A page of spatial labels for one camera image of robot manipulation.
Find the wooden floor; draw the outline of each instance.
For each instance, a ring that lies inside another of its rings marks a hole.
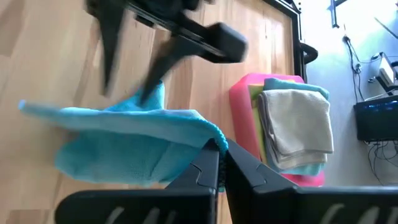
[[[204,25],[223,21],[249,41],[244,63],[215,65],[198,57],[181,62],[166,82],[166,105],[191,108],[234,139],[228,90],[249,72],[292,74],[291,21],[260,0],[216,0],[192,14]],[[104,108],[138,87],[151,57],[167,38],[129,13],[119,67],[109,98],[100,95],[98,28],[82,0],[0,1],[0,223],[53,223],[67,195],[85,189],[137,186],[88,184],[53,167],[70,133],[20,114],[19,100],[57,106]],[[231,223],[220,195],[218,223]]]

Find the electrical cable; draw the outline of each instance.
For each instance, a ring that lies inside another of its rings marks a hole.
[[[390,163],[390,164],[392,164],[392,165],[394,165],[395,167],[398,167],[398,165],[397,164],[394,164],[393,162],[391,162],[390,160],[391,159],[393,159],[393,158],[395,158],[397,155],[398,155],[398,146],[397,146],[397,144],[396,144],[396,141],[393,141],[393,143],[394,143],[394,149],[395,149],[395,155],[393,155],[393,156],[391,156],[391,157],[386,157],[386,155],[385,155],[385,152],[384,152],[384,148],[388,145],[388,143],[389,143],[389,141],[386,141],[385,143],[384,143],[384,141],[377,141],[376,143],[373,143],[373,145],[371,145],[371,144],[367,144],[368,146],[372,146],[370,149],[369,149],[369,152],[368,152],[368,161],[369,161],[369,165],[370,165],[370,167],[371,167],[371,170],[372,170],[372,173],[373,173],[373,175],[375,176],[375,178],[379,181],[379,183],[382,185],[382,186],[385,186],[385,184],[383,184],[383,182],[381,181],[381,179],[379,178],[379,176],[378,176],[378,174],[377,174],[377,171],[376,171],[376,160],[377,159],[380,159],[380,160],[383,160],[383,161],[387,161],[388,163]],[[373,150],[373,153],[374,153],[374,158],[373,158],[373,164],[372,164],[372,162],[371,162],[371,153],[372,153],[372,150]],[[381,152],[382,152],[382,156],[383,157],[379,157],[379,155],[378,155],[378,152],[379,152],[379,150],[381,150]],[[396,184],[398,184],[398,183],[388,183],[389,185],[396,185]]]
[[[357,63],[355,65],[356,68],[354,67],[354,55],[353,55],[353,47],[351,45],[351,41],[350,41],[349,37],[347,37],[347,36],[344,36],[343,40],[344,40],[345,44],[348,47],[349,60],[350,60],[350,63],[351,63],[351,71],[353,73],[355,101],[358,103],[357,89],[358,89],[358,93],[359,93],[362,101],[364,101],[364,97],[363,97],[363,94],[362,94],[362,91],[361,91],[361,75],[360,75],[361,74],[361,64]],[[355,79],[356,75],[358,75],[358,86],[356,85],[356,79]]]

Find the light blue towel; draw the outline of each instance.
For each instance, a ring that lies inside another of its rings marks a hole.
[[[309,90],[309,91],[317,91],[325,97],[326,100],[329,100],[329,91],[316,85],[290,82],[286,80],[280,80],[277,78],[266,78],[264,80],[264,88],[263,90]]]
[[[315,85],[304,84],[304,83],[296,83],[290,82],[286,80],[279,80],[277,78],[267,78],[264,80],[264,88],[263,90],[309,90],[309,91],[317,91],[325,97],[326,100],[329,100],[329,92],[328,90]],[[266,152],[270,152],[270,145],[266,144]],[[273,169],[277,170],[283,174],[295,174],[295,175],[318,175],[324,168],[325,164],[311,164],[306,166],[297,167],[289,170],[279,170],[277,166],[275,166],[272,161],[271,156],[267,156],[267,162]]]
[[[163,83],[144,106],[138,104],[140,94],[103,111],[57,109],[24,101],[19,108],[25,114],[79,131],[55,158],[60,171],[78,180],[145,186],[168,183],[211,138],[220,147],[221,158],[224,156],[228,144],[217,126],[195,110],[164,110]]]

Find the microfiber towel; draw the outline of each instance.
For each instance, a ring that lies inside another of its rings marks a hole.
[[[280,169],[325,163],[333,152],[330,104],[318,92],[267,90],[258,98],[271,157]]]
[[[55,166],[74,179],[145,186],[169,183],[212,138],[222,161],[228,143],[217,126],[195,110],[165,110],[163,83],[144,106],[139,105],[141,93],[105,110],[58,109],[25,101],[19,108],[79,132],[55,157]]]
[[[295,83],[277,78],[266,78],[264,80],[263,90],[308,90],[322,94],[326,100],[329,100],[329,91],[316,85]]]

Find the gray carpet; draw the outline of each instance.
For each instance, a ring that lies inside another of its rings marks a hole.
[[[330,92],[335,153],[329,157],[325,167],[325,185],[379,185],[369,166],[369,147],[356,139],[353,75],[348,49],[342,38],[347,33],[363,62],[370,61],[374,54],[382,51],[389,56],[398,55],[398,40],[375,20],[375,13],[366,2],[348,0],[340,5],[337,10],[340,29],[332,29],[328,10],[330,0],[302,1],[305,42],[319,51],[318,59],[307,66],[308,82],[320,85]],[[389,13],[396,13],[396,7],[390,9],[392,12]],[[391,20],[389,24],[396,25],[398,21]],[[378,66],[379,61],[363,64],[361,90],[365,98],[383,93],[378,83],[367,82],[377,74]],[[378,175],[385,183],[398,181],[398,167],[385,161],[377,161],[376,167]]]

